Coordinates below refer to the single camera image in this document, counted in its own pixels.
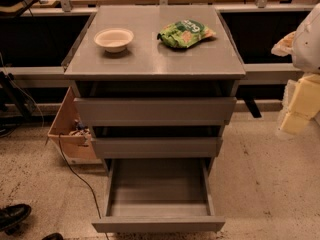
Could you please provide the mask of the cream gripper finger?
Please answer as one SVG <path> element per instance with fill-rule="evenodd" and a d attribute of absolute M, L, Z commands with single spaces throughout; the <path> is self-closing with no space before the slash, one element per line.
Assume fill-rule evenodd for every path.
<path fill-rule="evenodd" d="M 298 81 L 289 80 L 282 104 L 279 130 L 299 134 L 320 112 L 320 76 L 304 74 Z"/>

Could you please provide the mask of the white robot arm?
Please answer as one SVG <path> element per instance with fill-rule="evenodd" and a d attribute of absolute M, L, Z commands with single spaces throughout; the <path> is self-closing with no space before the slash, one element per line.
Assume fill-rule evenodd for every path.
<path fill-rule="evenodd" d="M 320 112 L 320 4 L 271 53 L 290 55 L 293 66 L 304 72 L 297 81 L 288 81 L 278 123 L 279 135 L 295 136 Z"/>

